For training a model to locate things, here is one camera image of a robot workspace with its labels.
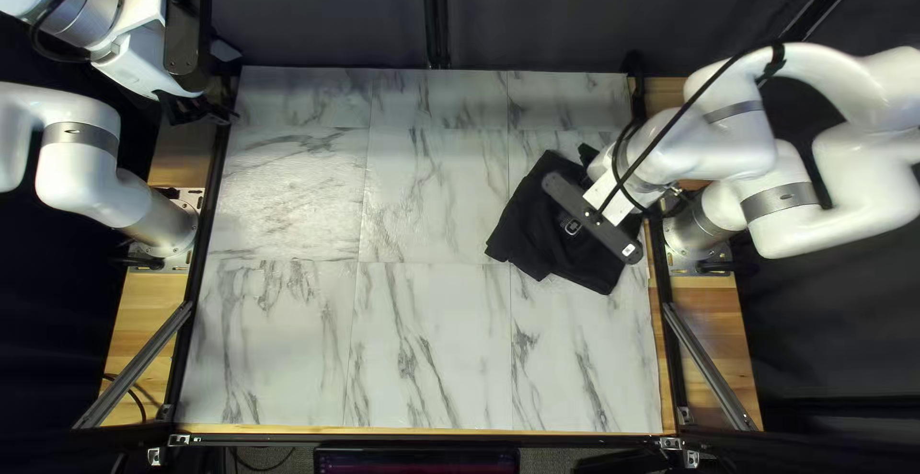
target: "dark wall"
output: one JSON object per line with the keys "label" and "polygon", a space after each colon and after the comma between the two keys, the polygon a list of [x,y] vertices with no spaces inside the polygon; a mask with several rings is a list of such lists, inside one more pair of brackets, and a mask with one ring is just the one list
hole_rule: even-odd
{"label": "dark wall", "polygon": [[[687,74],[776,35],[806,0],[447,0],[454,67]],[[213,0],[247,63],[420,68],[422,0]]]}
{"label": "dark wall", "polygon": [[[59,64],[29,46],[26,27],[0,14],[0,81],[22,82],[98,98],[121,114],[119,163],[145,177],[158,107],[122,91],[86,64]],[[96,398],[121,296],[120,233],[52,209],[35,195],[40,135],[17,189],[0,193],[0,399],[5,432],[66,429]]]}
{"label": "dark wall", "polygon": [[420,68],[422,0],[213,0],[248,64]]}
{"label": "dark wall", "polygon": [[449,0],[454,63],[684,75],[777,34],[804,0]]}
{"label": "dark wall", "polygon": [[843,0],[809,42],[854,55],[920,47],[920,0]]}

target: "black bracket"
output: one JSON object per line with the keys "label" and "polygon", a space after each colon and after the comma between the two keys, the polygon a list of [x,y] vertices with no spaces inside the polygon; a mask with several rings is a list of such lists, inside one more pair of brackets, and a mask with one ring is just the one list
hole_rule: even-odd
{"label": "black bracket", "polygon": [[154,91],[166,111],[170,125],[182,125],[204,119],[217,125],[229,125],[239,118],[236,111],[212,103],[204,95],[189,98],[161,89]]}
{"label": "black bracket", "polygon": [[541,186],[549,197],[553,197],[559,206],[587,228],[607,249],[613,251],[617,258],[627,264],[636,264],[642,259],[642,244],[604,217],[597,217],[594,207],[581,197],[584,190],[580,187],[569,183],[568,179],[556,172],[546,174]]}

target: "marble surface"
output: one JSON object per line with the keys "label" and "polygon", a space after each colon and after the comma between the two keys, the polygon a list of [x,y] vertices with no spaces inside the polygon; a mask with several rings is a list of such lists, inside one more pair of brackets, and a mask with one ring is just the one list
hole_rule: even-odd
{"label": "marble surface", "polygon": [[615,138],[619,82],[245,68],[178,419],[660,432],[647,270],[601,296],[483,253],[544,150]]}
{"label": "marble surface", "polygon": [[507,71],[389,69],[374,84],[374,124],[508,127]]}
{"label": "marble surface", "polygon": [[341,425],[355,266],[209,259],[178,419]]}
{"label": "marble surface", "polygon": [[358,257],[367,128],[236,126],[209,253]]}
{"label": "marble surface", "polygon": [[508,135],[371,127],[362,262],[491,262],[486,239],[508,202]]}
{"label": "marble surface", "polygon": [[508,272],[362,263],[345,424],[510,429]]}
{"label": "marble surface", "polygon": [[547,150],[554,150],[572,162],[581,162],[578,148],[586,143],[600,151],[613,143],[619,131],[577,132],[561,130],[514,130],[508,135],[508,186],[509,191],[521,183],[540,156]]}
{"label": "marble surface", "polygon": [[645,264],[598,294],[512,270],[513,428],[661,433]]}
{"label": "marble surface", "polygon": [[508,72],[508,127],[619,130],[629,122],[622,73]]}
{"label": "marble surface", "polygon": [[241,125],[368,127],[373,69],[246,66],[236,111]]}

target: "folded clothing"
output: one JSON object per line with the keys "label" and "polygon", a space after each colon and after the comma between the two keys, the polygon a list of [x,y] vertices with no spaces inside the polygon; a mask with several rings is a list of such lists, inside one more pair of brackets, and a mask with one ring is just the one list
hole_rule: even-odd
{"label": "folded clothing", "polygon": [[[537,281],[553,273],[609,294],[625,264],[543,191],[541,182],[549,172],[585,188],[591,186],[582,165],[547,150],[501,212],[486,241],[486,254],[511,262]],[[641,223],[639,215],[628,215],[619,228],[635,238]]]}

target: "mounting plate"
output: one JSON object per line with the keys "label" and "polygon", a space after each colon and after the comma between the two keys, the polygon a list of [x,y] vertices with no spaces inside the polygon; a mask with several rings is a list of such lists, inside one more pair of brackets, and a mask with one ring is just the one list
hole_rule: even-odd
{"label": "mounting plate", "polygon": [[[201,206],[204,205],[204,188],[168,188],[173,191],[175,198],[170,198],[169,200],[173,201],[178,205],[179,208],[185,209],[191,214],[198,217],[199,212],[201,211]],[[191,266],[191,256],[195,250],[195,244],[192,244],[185,253],[180,253],[178,255],[167,256],[163,258],[163,268],[161,269],[152,269],[141,266],[131,266],[128,268],[132,272],[143,272],[150,274],[189,274],[189,268]],[[128,248],[128,256],[136,256],[141,258],[149,258],[151,255],[144,253],[144,247],[138,242],[132,242],[131,246]]]}
{"label": "mounting plate", "polygon": [[[661,211],[667,212],[673,209],[680,202],[680,197],[676,192],[665,192],[658,202],[661,205]],[[663,231],[667,233],[671,228],[669,224],[673,223],[673,218],[666,219],[663,223]],[[668,261],[668,272],[671,276],[730,276],[729,271],[709,271],[699,272],[696,270],[696,262],[707,260],[708,262],[730,262],[731,249],[729,243],[720,242],[708,251],[700,252],[699,255],[684,256],[674,251],[667,241],[664,242],[665,257]]]}

